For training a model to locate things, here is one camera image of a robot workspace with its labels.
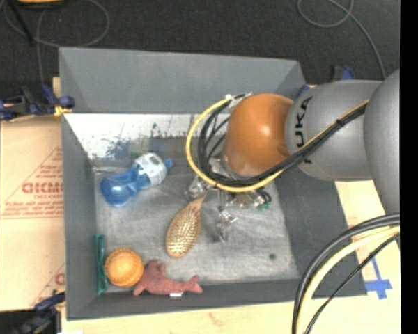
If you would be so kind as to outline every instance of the black carpet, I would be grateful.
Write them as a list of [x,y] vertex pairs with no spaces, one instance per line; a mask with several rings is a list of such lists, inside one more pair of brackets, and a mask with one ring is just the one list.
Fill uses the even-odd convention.
[[[96,47],[294,59],[310,84],[328,82],[332,66],[342,64],[351,67],[358,79],[381,80],[375,52],[358,21],[373,39],[385,74],[400,68],[401,0],[354,0],[352,16],[330,29],[303,20],[297,0],[94,1],[107,11],[110,21]],[[350,3],[335,1],[346,8]],[[0,11],[0,99],[13,96],[24,84],[38,88],[41,82],[36,46],[10,27],[6,15],[19,25],[6,6]],[[303,8],[323,24],[345,15],[320,0],[305,1]],[[45,12],[19,11],[34,36],[54,45],[85,45],[106,27],[105,13],[89,0],[71,0]],[[40,46],[40,65],[43,81],[58,74],[55,47]],[[0,314],[0,334],[30,316]]]

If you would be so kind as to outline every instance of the gray felt mat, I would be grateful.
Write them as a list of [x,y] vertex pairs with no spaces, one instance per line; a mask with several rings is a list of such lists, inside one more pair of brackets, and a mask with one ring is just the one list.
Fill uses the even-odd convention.
[[[95,205],[98,232],[106,237],[106,255],[120,247],[131,248],[145,263],[154,259],[165,262],[166,274],[171,278],[188,280],[198,274],[203,284],[299,276],[274,183],[265,188],[273,199],[269,209],[228,208],[238,220],[226,243],[217,239],[219,203],[217,192],[209,191],[201,210],[196,245],[186,256],[172,258],[165,250],[165,235],[174,216],[188,204],[184,191],[194,177],[189,167],[174,166],[162,184],[138,192],[124,207],[112,207],[102,197],[99,184],[105,174],[101,170],[95,173]],[[120,290],[110,286],[108,291]]]

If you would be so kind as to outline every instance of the gray box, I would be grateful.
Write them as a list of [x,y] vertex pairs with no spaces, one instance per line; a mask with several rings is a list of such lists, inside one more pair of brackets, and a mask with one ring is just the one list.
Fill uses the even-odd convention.
[[[59,55],[61,92],[77,102],[75,112],[63,119],[68,318],[292,301],[300,276],[313,256],[347,228],[331,182],[315,180],[298,168],[281,175],[270,185],[274,209],[268,215],[273,215],[263,217],[263,222],[254,226],[251,224],[260,220],[260,216],[254,218],[251,214],[242,218],[240,215],[240,225],[234,228],[238,238],[230,239],[233,242],[228,244],[229,251],[220,248],[220,244],[210,243],[212,221],[203,221],[206,232],[202,231],[203,240],[187,255],[189,258],[183,258],[188,263],[164,257],[161,239],[170,216],[186,203],[180,194],[192,179],[192,172],[184,158],[183,140],[192,116],[226,94],[270,92],[294,99],[304,85],[299,63],[272,58],[117,49],[61,48]],[[127,168],[132,154],[143,150],[155,151],[162,157],[173,155],[175,166],[170,175],[154,192],[140,192],[130,206],[109,208],[100,198],[100,177],[108,170]],[[155,207],[154,215],[142,218],[140,212],[147,212],[149,207]],[[203,216],[210,218],[212,208],[208,200],[203,206],[206,214]],[[241,223],[248,224],[248,219],[250,230],[245,225],[246,232],[242,233]],[[270,231],[275,228],[273,221],[281,222],[278,228],[281,233]],[[259,228],[268,231],[265,241],[255,233]],[[175,279],[185,280],[186,276],[198,274],[198,267],[192,268],[195,273],[181,271],[195,265],[197,255],[205,258],[213,251],[220,261],[212,267],[200,268],[205,273],[204,292],[200,295],[186,293],[181,300],[172,301],[168,296],[134,297],[130,290],[109,287],[109,291],[98,296],[97,232],[106,235],[106,254],[118,246],[137,244],[133,249],[141,253],[143,260],[153,260],[145,256],[157,254],[166,262],[167,273]],[[254,245],[234,246],[241,243],[242,237],[248,239],[245,243]],[[146,244],[145,248],[139,248],[140,244]],[[242,257],[258,264],[259,258],[264,259],[265,255],[270,270],[266,269],[268,262],[262,263],[262,277],[249,272],[247,263],[238,266],[238,269],[244,267],[238,276],[235,276],[237,270],[232,273],[226,270],[227,262],[242,264],[236,261]],[[352,271],[356,261],[354,255],[342,261],[326,277],[316,295],[330,294]],[[214,279],[217,266],[224,276]],[[356,278],[341,293],[364,294],[362,279]]]

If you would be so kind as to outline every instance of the blue plastic bottle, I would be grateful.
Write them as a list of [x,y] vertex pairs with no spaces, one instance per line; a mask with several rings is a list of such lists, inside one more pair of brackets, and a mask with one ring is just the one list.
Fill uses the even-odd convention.
[[155,153],[143,154],[133,161],[128,171],[106,176],[100,183],[100,190],[110,205],[122,207],[139,190],[161,183],[172,165],[171,159],[163,162]]

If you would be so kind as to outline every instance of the plush toy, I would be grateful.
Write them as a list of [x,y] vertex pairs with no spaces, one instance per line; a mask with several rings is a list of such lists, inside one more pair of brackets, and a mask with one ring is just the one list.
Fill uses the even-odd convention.
[[183,293],[186,291],[203,293],[198,284],[199,277],[195,275],[189,281],[180,283],[165,276],[166,264],[157,260],[150,261],[145,268],[141,280],[133,290],[133,294],[138,296],[144,290],[151,294],[171,294]]

